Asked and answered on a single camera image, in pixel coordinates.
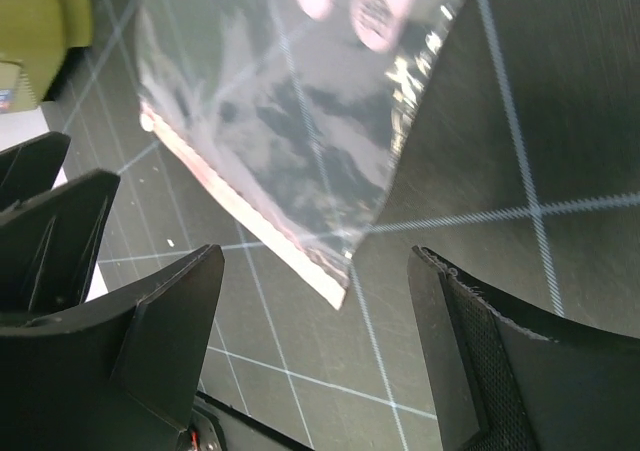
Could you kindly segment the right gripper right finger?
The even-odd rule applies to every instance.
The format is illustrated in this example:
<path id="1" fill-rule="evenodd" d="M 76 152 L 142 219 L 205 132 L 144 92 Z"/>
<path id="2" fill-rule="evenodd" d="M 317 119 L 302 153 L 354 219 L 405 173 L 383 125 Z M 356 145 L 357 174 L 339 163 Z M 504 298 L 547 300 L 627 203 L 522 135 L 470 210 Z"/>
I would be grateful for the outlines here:
<path id="1" fill-rule="evenodd" d="M 635 450 L 639 342 L 414 247 L 408 284 L 446 450 Z"/>

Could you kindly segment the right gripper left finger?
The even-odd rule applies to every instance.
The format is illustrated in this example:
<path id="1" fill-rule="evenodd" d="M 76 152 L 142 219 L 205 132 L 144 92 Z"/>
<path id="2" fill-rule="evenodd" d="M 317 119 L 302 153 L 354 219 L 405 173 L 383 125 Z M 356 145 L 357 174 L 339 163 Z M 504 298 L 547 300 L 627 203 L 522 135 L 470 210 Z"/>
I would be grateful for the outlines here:
<path id="1" fill-rule="evenodd" d="M 1 329 L 4 436 L 178 436 L 224 271 L 217 245 L 104 296 Z"/>

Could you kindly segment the clear pink zip bag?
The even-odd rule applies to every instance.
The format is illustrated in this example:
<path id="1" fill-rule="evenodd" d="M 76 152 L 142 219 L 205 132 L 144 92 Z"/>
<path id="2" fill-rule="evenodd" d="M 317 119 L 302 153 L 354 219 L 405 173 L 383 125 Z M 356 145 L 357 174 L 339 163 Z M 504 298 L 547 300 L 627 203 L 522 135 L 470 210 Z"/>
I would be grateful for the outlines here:
<path id="1" fill-rule="evenodd" d="M 140 123 L 332 307 L 463 0 L 139 0 Z"/>

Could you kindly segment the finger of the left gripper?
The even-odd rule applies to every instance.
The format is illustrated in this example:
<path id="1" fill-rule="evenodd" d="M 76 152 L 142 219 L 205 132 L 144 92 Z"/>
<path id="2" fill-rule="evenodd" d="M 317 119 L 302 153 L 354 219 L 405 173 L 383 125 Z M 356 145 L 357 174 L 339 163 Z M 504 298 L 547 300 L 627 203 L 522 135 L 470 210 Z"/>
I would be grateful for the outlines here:
<path id="1" fill-rule="evenodd" d="M 1 153 L 1 310 L 83 303 L 120 178 L 96 169 L 55 183 L 71 139 L 49 132 Z"/>

